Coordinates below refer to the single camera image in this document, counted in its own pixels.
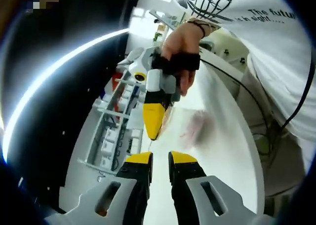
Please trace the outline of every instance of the hand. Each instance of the hand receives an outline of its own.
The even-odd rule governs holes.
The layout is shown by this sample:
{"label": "hand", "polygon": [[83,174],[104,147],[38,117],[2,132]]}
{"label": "hand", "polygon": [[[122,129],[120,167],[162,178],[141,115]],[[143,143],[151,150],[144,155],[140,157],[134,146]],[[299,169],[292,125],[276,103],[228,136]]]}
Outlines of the hand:
{"label": "hand", "polygon": [[[199,27],[191,23],[180,25],[170,34],[163,44],[161,55],[170,60],[172,55],[180,52],[199,54],[199,41],[203,32]],[[180,75],[181,95],[187,95],[188,89],[193,85],[195,71],[183,70]]]}

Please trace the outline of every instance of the white table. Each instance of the white table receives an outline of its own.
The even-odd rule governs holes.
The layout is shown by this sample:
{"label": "white table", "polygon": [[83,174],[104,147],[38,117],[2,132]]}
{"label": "white table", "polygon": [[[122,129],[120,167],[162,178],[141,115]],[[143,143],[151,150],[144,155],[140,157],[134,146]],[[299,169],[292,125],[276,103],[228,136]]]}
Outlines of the white table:
{"label": "white table", "polygon": [[[206,58],[217,65],[229,65],[215,55],[207,54]],[[215,72],[201,62],[193,86],[175,106],[179,109],[175,108],[166,130],[150,147],[144,130],[141,152],[154,153],[153,180],[144,224],[177,224],[168,173],[171,150],[195,157],[206,175],[217,176],[242,196],[248,209],[263,213],[263,173],[253,137],[235,100]],[[202,146],[183,147],[180,128],[188,117],[180,108],[209,113],[213,124],[208,126],[209,136]]]}

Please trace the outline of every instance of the led light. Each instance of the led light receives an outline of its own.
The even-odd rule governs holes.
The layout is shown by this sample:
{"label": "led light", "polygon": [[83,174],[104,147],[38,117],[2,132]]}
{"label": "led light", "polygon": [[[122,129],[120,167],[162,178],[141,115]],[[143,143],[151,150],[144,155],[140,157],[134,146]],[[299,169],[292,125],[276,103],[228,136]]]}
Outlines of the led light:
{"label": "led light", "polygon": [[72,52],[69,52],[67,55],[60,58],[58,61],[56,61],[53,65],[48,67],[41,75],[39,75],[35,81],[31,84],[31,86],[26,90],[23,97],[19,101],[17,107],[15,108],[9,123],[7,127],[5,128],[4,136],[3,136],[3,142],[2,142],[2,154],[4,160],[7,162],[7,156],[9,151],[9,146],[11,142],[11,137],[14,131],[14,127],[16,125],[16,122],[18,118],[20,117],[24,107],[32,98],[34,93],[38,90],[38,88],[45,82],[45,80],[51,76],[57,69],[59,69],[64,63],[78,55],[79,53],[87,50],[88,48],[92,47],[95,44],[98,44],[104,40],[107,40],[109,38],[115,37],[120,34],[127,33],[128,29],[119,30],[110,34],[103,35],[101,37],[96,38],[95,40],[92,40],[90,42],[87,42],[86,44],[78,47],[77,49],[73,50]]}

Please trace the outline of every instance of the white t-shirt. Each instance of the white t-shirt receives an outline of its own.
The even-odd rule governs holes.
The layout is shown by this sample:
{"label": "white t-shirt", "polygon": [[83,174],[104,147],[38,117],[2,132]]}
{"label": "white t-shirt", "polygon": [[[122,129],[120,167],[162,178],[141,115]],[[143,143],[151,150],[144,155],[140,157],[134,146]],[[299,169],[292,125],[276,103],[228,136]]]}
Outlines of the white t-shirt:
{"label": "white t-shirt", "polygon": [[[194,17],[233,32],[250,51],[261,84],[281,123],[292,115],[304,91],[311,44],[298,17],[283,0],[174,0]],[[316,142],[316,81],[288,129]]]}

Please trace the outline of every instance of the black wristband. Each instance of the black wristband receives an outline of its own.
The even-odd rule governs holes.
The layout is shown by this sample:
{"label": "black wristband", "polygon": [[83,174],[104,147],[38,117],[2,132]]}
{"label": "black wristband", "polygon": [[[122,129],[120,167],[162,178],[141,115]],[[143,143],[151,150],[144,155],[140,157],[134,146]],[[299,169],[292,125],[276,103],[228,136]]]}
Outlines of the black wristband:
{"label": "black wristband", "polygon": [[198,26],[198,27],[202,30],[202,32],[203,32],[203,37],[202,37],[202,38],[205,37],[205,31],[204,31],[204,28],[202,27],[201,24],[198,24],[198,23],[195,22],[195,21],[188,21],[187,23],[191,23],[191,24],[194,24],[194,25]]}

